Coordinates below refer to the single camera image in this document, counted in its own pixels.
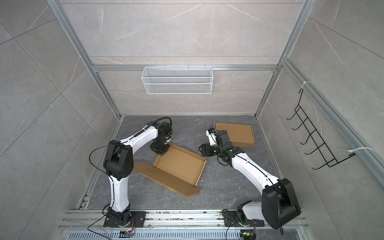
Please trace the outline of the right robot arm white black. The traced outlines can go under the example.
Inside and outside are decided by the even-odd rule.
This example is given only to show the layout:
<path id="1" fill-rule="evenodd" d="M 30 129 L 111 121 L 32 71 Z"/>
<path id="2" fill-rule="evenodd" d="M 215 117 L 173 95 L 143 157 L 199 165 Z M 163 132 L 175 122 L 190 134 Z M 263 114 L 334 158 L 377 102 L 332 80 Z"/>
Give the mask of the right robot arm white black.
<path id="1" fill-rule="evenodd" d="M 255 220 L 265 221 L 278 230 L 301 215 L 294 186 L 288 179 L 279 179 L 262 169 L 242 148 L 232 144 L 227 131 L 210 128 L 206 135 L 209 143 L 199 147 L 202 156 L 216 156 L 223 160 L 242 173 L 262 194 L 260 204 L 248 201 L 238 206 L 237 221 L 240 224 Z"/>

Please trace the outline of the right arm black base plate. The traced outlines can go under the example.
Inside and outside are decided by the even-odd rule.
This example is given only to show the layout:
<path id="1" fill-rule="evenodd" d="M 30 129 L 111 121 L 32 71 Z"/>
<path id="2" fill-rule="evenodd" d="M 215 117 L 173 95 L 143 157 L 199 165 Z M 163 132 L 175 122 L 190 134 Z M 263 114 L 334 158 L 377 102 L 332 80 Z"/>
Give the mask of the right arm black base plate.
<path id="1" fill-rule="evenodd" d="M 263 220 L 249 220 L 240 211 L 221 211 L 226 227 L 264 227 Z"/>

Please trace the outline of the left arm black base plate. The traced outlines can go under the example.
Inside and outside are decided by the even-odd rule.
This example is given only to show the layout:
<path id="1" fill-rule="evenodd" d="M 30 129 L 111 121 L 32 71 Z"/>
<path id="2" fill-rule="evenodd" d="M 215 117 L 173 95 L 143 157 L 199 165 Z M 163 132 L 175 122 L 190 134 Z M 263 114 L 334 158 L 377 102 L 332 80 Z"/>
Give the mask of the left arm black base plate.
<path id="1" fill-rule="evenodd" d="M 103 227 L 111 228 L 129 228 L 135 225 L 137 228 L 142 228 L 146 219 L 147 212 L 145 211 L 128 211 L 118 213 L 111 211 L 107 213 Z"/>

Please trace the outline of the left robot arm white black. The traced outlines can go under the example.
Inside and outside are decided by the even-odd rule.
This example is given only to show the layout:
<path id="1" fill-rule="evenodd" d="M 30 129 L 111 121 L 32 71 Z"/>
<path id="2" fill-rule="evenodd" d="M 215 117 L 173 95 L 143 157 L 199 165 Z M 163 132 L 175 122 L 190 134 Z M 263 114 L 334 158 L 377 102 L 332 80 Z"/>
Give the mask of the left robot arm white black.
<path id="1" fill-rule="evenodd" d="M 128 198 L 128 179 L 134 169 L 134 153 L 148 142 L 151 150 L 164 155 L 169 149 L 172 137 L 172 119 L 162 117 L 147 123 L 137 133 L 120 141 L 108 144 L 103 166 L 111 186 L 111 203 L 107 217 L 119 226 L 130 222 L 130 202 Z"/>

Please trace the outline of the brown cardboard box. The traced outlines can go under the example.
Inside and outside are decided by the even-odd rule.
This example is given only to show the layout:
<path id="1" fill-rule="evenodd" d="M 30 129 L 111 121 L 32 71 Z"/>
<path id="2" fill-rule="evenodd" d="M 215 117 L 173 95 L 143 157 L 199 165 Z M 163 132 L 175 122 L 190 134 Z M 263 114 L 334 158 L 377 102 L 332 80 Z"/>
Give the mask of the brown cardboard box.
<path id="1" fill-rule="evenodd" d="M 197 187 L 207 160 L 179 146 L 170 144 L 164 155 L 158 155 L 154 164 L 137 163 L 134 170 L 154 182 L 184 197 L 193 197 L 201 191 Z"/>
<path id="2" fill-rule="evenodd" d="M 255 145 L 254 129 L 252 125 L 217 123 L 215 129 L 227 131 L 234 146 L 252 148 Z"/>

